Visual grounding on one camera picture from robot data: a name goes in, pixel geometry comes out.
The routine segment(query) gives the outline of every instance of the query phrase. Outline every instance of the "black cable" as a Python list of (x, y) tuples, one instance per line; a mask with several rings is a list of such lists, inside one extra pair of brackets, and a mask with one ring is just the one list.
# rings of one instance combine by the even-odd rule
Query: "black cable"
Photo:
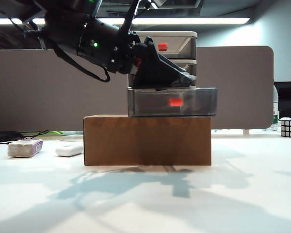
[(97, 66), (103, 68), (105, 75), (107, 77), (107, 79), (101, 79), (98, 75), (96, 75), (96, 74), (86, 70), (82, 66), (80, 66), (75, 60), (73, 60), (68, 54), (66, 54), (60, 47), (55, 46), (53, 49), (59, 58), (63, 59), (65, 62), (72, 65), (74, 68), (78, 69), (82, 73), (87, 74), (88, 76), (91, 76), (92, 78), (94, 78), (98, 81), (101, 81), (103, 83), (107, 83), (111, 80), (110, 75), (105, 67), (96, 64)]
[(144, 12), (146, 12), (147, 10), (149, 10), (150, 7), (151, 7), (151, 3), (152, 3), (152, 2), (153, 2), (153, 1), (151, 1), (151, 2), (147, 1), (147, 3), (145, 4), (145, 8), (144, 8), (140, 13), (136, 14), (136, 15), (135, 15), (135, 18), (139, 17), (139, 16), (142, 15)]
[(19, 27), (16, 23), (13, 22), (12, 18), (11, 17), (8, 17), (8, 19), (11, 21), (11, 23), (19, 30), (21, 31), (22, 33), (25, 32), (25, 30), (23, 30), (21, 27)]

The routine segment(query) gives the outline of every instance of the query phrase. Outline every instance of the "red label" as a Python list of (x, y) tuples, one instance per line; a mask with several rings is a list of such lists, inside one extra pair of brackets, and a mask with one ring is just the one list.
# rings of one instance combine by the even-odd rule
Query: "red label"
[(169, 106), (171, 107), (181, 107), (183, 105), (183, 99), (181, 98), (170, 98)]

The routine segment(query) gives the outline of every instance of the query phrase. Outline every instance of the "gray wall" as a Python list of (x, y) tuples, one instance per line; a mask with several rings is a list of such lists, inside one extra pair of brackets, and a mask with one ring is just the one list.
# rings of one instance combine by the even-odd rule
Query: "gray wall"
[(291, 0), (278, 0), (253, 24), (198, 35), (198, 46), (245, 45), (270, 46), (275, 81), (291, 81)]

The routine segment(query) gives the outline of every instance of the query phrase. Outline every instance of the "ceiling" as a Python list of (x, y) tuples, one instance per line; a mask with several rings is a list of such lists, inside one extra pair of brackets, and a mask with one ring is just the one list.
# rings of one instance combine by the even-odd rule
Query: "ceiling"
[[(103, 0), (98, 17), (124, 17), (131, 0)], [(274, 0), (167, 0), (161, 8), (150, 9), (140, 17), (255, 17), (255, 9)], [(185, 30), (198, 33), (222, 26), (139, 26), (134, 30)], [(23, 38), (13, 25), (0, 25), (0, 49), (40, 48), (37, 41)]]

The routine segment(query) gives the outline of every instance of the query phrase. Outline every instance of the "robotic arm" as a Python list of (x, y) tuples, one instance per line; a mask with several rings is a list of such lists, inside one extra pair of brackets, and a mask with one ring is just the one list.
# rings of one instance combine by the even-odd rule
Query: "robotic arm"
[[(196, 79), (157, 53), (150, 37), (142, 43), (136, 33), (130, 32), (140, 0), (133, 1), (120, 28), (96, 17), (102, 0), (14, 0), (15, 6), (4, 2), (0, 0), (1, 12), (35, 28), (25, 31), (26, 37), (38, 38), (42, 48), (54, 49), (58, 57), (102, 82), (110, 80), (108, 71), (132, 74), (135, 89), (186, 87)], [(159, 7), (162, 1), (150, 0), (148, 7), (150, 3)], [(45, 25), (39, 30), (32, 19), (42, 15)], [(65, 51), (102, 67), (107, 79), (82, 68)]]

